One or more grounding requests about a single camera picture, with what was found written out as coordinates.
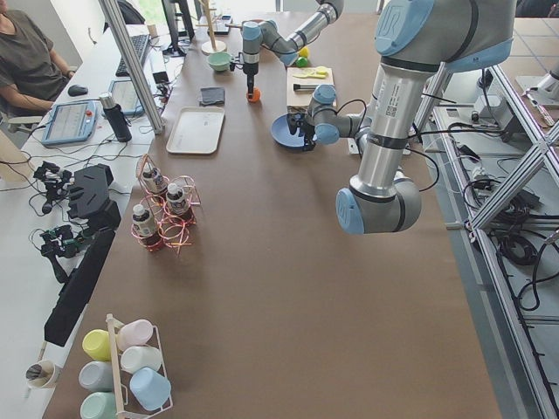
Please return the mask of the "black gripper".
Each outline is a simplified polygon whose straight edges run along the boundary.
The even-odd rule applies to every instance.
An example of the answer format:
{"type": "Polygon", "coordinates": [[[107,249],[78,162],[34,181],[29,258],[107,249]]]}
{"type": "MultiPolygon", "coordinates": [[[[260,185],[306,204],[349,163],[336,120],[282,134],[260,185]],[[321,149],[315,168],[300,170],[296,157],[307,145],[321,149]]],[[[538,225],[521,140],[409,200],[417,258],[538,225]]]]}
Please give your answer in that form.
{"type": "Polygon", "coordinates": [[[246,75],[247,94],[254,94],[254,76],[259,72],[259,63],[243,63],[243,73],[246,75]]]}
{"type": "Polygon", "coordinates": [[[312,151],[316,145],[314,141],[314,126],[307,122],[304,113],[289,113],[286,116],[288,131],[291,135],[303,138],[303,151],[312,151]]]}

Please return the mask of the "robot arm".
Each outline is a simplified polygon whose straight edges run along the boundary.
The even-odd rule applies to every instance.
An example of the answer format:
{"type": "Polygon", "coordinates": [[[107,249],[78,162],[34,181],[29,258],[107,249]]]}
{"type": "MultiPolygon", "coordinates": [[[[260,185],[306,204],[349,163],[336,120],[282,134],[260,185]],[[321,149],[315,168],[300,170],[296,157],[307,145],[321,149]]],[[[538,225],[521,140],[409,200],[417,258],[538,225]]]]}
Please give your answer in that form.
{"type": "Polygon", "coordinates": [[[510,54],[514,1],[391,1],[376,26],[381,60],[375,96],[362,116],[333,107],[335,89],[319,85],[303,127],[323,144],[364,140],[359,171],[336,196],[338,223],[349,234],[398,232],[419,218],[418,187],[399,168],[424,84],[444,65],[468,72],[510,54]]]}
{"type": "Polygon", "coordinates": [[[257,100],[254,77],[259,72],[259,54],[262,47],[273,52],[285,66],[290,66],[299,57],[299,51],[303,47],[315,40],[323,29],[342,15],[342,0],[318,1],[318,4],[320,6],[317,11],[286,38],[280,35],[276,23],[272,20],[251,20],[242,23],[243,73],[247,77],[249,101],[257,100]]]}

